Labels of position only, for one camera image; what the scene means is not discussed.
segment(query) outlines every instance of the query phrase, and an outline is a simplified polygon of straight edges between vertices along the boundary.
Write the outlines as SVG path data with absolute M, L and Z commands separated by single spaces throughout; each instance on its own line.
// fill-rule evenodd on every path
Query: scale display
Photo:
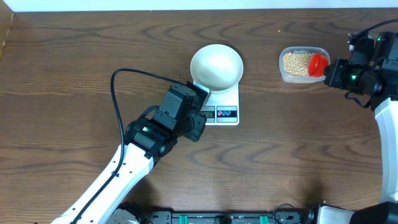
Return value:
M 206 117 L 206 125 L 238 125 L 239 124 L 239 92 L 238 86 L 227 98 L 215 100 L 210 98 L 200 110 L 200 114 Z

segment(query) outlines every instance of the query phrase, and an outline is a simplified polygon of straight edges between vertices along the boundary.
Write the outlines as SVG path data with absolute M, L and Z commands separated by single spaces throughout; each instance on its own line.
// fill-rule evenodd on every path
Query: white wall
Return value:
M 14 12 L 398 7 L 398 0 L 4 0 Z

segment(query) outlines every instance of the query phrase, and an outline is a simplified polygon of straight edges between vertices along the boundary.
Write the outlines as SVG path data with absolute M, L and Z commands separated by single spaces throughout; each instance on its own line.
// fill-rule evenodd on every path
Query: wood grain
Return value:
M 396 9 L 18 13 L 0 61 L 0 222 L 51 222 L 107 165 L 119 144 L 113 70 L 184 82 L 195 52 L 214 43 L 244 60 L 241 123 L 207 127 L 197 143 L 181 139 L 126 200 L 202 211 L 377 203 L 374 113 L 322 83 L 284 83 L 278 59 L 295 45 L 347 57 L 348 32 L 397 16 Z M 117 77 L 125 125 L 159 105 L 168 86 Z

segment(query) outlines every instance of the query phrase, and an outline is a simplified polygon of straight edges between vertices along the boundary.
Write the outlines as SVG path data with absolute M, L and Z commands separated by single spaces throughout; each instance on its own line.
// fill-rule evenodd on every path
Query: green terminal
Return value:
M 260 224 L 268 224 L 268 217 L 267 216 L 260 216 Z
M 180 224 L 188 224 L 188 216 L 180 215 Z

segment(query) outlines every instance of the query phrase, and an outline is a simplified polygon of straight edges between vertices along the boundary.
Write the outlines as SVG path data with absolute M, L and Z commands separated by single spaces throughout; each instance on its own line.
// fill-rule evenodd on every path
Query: white bowl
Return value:
M 200 49 L 191 61 L 194 83 L 210 89 L 211 95 L 233 92 L 243 74 L 243 61 L 231 47 L 212 44 Z

